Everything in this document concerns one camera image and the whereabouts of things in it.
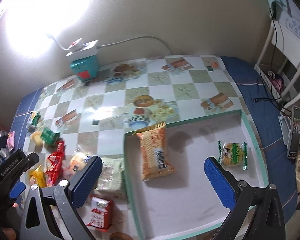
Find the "blue plaid tablecloth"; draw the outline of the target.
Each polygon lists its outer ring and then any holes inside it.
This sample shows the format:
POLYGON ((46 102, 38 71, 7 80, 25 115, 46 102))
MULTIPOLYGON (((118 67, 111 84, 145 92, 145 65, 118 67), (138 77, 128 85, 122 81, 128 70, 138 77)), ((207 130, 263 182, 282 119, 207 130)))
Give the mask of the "blue plaid tablecloth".
MULTIPOLYGON (((263 100, 266 95, 264 86, 257 71, 256 73, 258 86, 251 89, 255 110, 255 126, 253 128, 266 158, 268 178, 277 185, 284 218, 289 220, 296 211, 298 202, 294 165, 287 159, 287 149, 283 143, 278 120, 279 110, 272 103, 263 100)), ((11 131, 15 131, 15 147, 31 151, 34 145, 30 142, 26 126, 27 120, 24 121, 23 116, 16 111, 11 126, 11 131)), ((122 141, 123 138, 121 140, 110 139, 109 142, 111 145, 118 145, 122 153, 122 141)))

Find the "teal box with red sticker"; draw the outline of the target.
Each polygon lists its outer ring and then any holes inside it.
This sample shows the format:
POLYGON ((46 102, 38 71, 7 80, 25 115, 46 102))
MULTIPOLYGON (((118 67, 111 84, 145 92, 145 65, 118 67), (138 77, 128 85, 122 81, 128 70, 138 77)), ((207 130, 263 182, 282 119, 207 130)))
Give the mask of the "teal box with red sticker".
POLYGON ((78 59, 70 63, 70 69, 83 82, 97 77, 99 62, 96 55, 78 59))

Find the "pale green snack packet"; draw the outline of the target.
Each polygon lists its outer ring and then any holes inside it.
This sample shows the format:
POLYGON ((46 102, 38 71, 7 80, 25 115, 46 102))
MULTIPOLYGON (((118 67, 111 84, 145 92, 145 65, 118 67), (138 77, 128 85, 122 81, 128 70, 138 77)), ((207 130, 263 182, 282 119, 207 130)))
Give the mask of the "pale green snack packet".
POLYGON ((94 194, 104 197, 121 197, 123 190, 123 159, 102 157, 102 172, 97 180, 94 194))

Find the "smartphone on stand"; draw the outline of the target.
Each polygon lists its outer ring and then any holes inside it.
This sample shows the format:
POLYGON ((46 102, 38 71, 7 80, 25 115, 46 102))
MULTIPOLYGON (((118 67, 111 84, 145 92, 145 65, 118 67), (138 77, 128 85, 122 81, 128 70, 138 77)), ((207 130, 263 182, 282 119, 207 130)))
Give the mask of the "smartphone on stand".
POLYGON ((300 144, 300 107, 293 106, 292 108, 292 122, 287 145, 287 158, 296 158, 300 144))

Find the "orange snack packet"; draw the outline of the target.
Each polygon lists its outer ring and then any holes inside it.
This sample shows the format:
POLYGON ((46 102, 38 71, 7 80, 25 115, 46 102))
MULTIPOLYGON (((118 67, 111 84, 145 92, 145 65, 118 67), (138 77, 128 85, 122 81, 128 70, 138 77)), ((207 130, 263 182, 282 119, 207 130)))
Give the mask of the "orange snack packet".
POLYGON ((166 122, 159 122, 135 132, 142 155, 142 181, 168 176, 176 170, 166 152, 166 122))

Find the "small pink wrapper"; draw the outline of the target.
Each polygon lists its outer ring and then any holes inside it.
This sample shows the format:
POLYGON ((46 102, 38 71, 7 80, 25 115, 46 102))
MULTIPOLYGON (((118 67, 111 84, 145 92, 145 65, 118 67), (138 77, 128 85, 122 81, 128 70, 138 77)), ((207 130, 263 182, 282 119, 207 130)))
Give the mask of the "small pink wrapper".
POLYGON ((8 137, 7 137, 6 147, 9 152, 14 150, 14 147, 15 147, 14 139, 15 139, 15 131, 12 131, 8 134, 8 137))

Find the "white tray teal rim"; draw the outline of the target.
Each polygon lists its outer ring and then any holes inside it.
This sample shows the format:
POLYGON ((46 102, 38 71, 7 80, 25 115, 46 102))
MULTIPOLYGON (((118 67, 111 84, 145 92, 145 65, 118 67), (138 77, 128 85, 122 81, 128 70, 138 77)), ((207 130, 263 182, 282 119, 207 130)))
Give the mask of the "white tray teal rim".
POLYGON ((219 142, 246 143, 248 168, 231 167, 237 180, 265 187, 268 176, 248 117, 234 110, 166 126, 166 153, 175 172, 142 180, 139 138, 124 136, 125 181, 140 239, 186 239, 219 227, 229 210, 204 173, 204 161, 218 158, 219 142))

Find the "yellow snack packet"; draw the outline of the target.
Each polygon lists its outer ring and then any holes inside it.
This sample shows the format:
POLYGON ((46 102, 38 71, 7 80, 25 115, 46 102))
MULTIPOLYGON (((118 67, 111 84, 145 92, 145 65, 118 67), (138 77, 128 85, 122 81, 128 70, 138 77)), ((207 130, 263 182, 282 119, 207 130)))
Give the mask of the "yellow snack packet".
POLYGON ((39 165, 36 168, 30 169, 28 171, 29 184, 32 186, 37 184, 39 187, 47 187, 45 173, 42 169, 42 166, 39 165))

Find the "dark green snack packet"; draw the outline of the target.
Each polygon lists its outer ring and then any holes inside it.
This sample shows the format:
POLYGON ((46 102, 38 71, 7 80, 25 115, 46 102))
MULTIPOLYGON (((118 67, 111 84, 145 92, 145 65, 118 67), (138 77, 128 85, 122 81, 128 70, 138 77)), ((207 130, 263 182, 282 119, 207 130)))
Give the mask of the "dark green snack packet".
POLYGON ((54 133, 49 128, 44 127, 41 133, 40 138, 43 142, 47 143, 49 146, 54 147, 60 137, 60 133, 54 133))

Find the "green striped biscuit packet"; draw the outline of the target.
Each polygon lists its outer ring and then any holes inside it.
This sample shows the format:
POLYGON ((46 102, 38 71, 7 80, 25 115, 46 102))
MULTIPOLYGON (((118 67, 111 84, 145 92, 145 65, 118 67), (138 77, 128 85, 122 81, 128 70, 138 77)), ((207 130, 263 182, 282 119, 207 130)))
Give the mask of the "green striped biscuit packet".
POLYGON ((219 158, 218 162, 222 167, 241 167, 248 169, 248 146, 236 142, 218 141, 219 158))

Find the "small green yellow packet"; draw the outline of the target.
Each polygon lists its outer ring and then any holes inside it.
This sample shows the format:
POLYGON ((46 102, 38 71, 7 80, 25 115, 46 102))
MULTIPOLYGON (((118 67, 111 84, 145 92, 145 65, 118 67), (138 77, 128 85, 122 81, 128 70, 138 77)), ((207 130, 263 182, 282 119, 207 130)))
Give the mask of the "small green yellow packet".
POLYGON ((26 126, 29 132, 33 132, 36 129, 38 122, 40 121, 40 118, 41 118, 40 111, 31 112, 31 115, 28 118, 27 126, 26 126))

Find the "checkered food-print table mat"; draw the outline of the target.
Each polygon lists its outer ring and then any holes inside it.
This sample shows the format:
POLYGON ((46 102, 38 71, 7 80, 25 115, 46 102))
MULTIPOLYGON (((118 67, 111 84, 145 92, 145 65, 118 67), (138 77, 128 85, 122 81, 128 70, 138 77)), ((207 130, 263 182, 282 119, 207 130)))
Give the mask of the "checkered food-print table mat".
POLYGON ((17 113, 33 110, 40 124, 66 135, 66 153, 82 146, 90 153, 121 157, 110 139, 145 125, 242 110, 255 126, 252 88, 258 75, 234 57, 168 56, 101 67, 87 84, 75 76, 25 96, 17 113))

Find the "round bun clear wrapper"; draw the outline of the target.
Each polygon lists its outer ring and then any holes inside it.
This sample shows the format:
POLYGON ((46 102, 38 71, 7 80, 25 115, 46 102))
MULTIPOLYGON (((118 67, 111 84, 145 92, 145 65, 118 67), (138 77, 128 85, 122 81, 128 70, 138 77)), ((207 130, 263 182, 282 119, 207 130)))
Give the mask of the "round bun clear wrapper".
POLYGON ((92 155, 89 152, 77 148, 70 160, 66 162, 63 176, 65 179, 70 180, 78 171, 82 170, 90 161, 92 155))

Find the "white power strip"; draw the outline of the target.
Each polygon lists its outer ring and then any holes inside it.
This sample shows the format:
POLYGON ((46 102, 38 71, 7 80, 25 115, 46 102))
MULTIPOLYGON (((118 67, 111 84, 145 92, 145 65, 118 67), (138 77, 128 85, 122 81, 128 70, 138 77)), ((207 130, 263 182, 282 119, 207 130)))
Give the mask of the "white power strip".
POLYGON ((81 59, 96 55, 98 50, 97 45, 98 40, 84 43, 83 38, 79 38, 70 44, 66 57, 77 57, 81 59))

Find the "white phone stand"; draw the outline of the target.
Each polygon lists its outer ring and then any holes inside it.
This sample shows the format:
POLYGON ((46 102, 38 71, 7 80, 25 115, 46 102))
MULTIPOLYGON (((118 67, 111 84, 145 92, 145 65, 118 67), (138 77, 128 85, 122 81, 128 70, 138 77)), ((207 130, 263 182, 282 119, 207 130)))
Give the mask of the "white phone stand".
POLYGON ((281 127, 281 132, 282 132, 282 138, 283 138, 283 143, 287 146, 289 142, 289 136, 290 136, 290 118, 285 115, 280 115, 278 117, 279 119, 279 124, 281 127))

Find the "red white biscuit packet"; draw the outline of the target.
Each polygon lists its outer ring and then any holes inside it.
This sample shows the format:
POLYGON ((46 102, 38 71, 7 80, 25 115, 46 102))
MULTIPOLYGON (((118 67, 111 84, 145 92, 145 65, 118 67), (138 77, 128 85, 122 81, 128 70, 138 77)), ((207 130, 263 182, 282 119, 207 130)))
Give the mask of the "red white biscuit packet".
POLYGON ((95 195, 90 199, 90 222, 87 226, 108 231, 113 223, 114 202, 95 195))

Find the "large red snack packet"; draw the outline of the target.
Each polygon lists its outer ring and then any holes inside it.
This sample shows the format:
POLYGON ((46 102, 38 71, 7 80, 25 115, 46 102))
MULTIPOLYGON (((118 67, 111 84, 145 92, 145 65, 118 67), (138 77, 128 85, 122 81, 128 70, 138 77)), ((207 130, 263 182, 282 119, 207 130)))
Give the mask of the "large red snack packet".
POLYGON ((62 161, 64 159, 64 140, 58 141, 56 150, 46 159, 46 184, 48 187, 55 186, 63 172, 62 161))

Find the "white shelf rack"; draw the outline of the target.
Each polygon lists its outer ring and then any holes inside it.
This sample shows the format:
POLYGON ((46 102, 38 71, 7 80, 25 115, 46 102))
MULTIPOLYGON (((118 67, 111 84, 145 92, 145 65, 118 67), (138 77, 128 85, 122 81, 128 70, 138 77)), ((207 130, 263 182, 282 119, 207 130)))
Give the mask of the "white shelf rack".
POLYGON ((259 72, 265 89, 273 97, 271 102, 280 103, 280 112, 291 115, 293 106, 300 106, 300 92, 288 99, 298 78, 300 77, 300 1, 298 0, 268 0, 270 26, 255 70, 259 72), (278 50, 285 60, 279 68, 280 75, 286 64, 290 63, 296 70, 286 85, 275 85, 275 77, 261 70, 261 61, 269 47, 274 46, 273 52, 278 50))

